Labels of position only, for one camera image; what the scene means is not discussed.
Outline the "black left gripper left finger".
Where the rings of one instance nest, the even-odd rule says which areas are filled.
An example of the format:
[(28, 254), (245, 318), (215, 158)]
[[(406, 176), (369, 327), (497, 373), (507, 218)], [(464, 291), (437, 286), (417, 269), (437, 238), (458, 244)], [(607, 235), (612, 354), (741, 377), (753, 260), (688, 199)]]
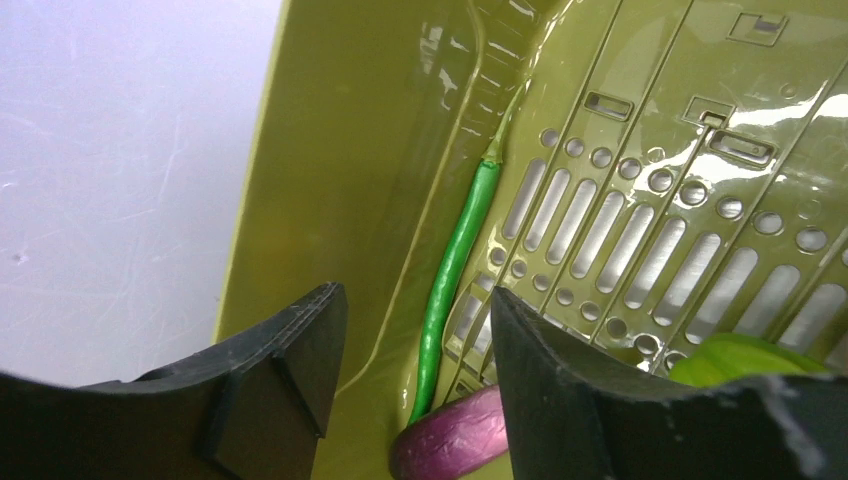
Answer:
[(307, 479), (348, 304), (338, 283), (131, 382), (1, 378), (5, 479)]

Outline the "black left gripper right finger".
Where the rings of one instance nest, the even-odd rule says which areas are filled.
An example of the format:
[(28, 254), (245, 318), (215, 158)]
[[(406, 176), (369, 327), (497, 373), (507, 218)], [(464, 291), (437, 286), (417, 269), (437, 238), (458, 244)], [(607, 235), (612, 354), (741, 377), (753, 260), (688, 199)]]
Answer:
[(593, 348), (506, 288), (495, 363), (517, 479), (843, 479), (847, 381), (759, 375), (698, 389)]

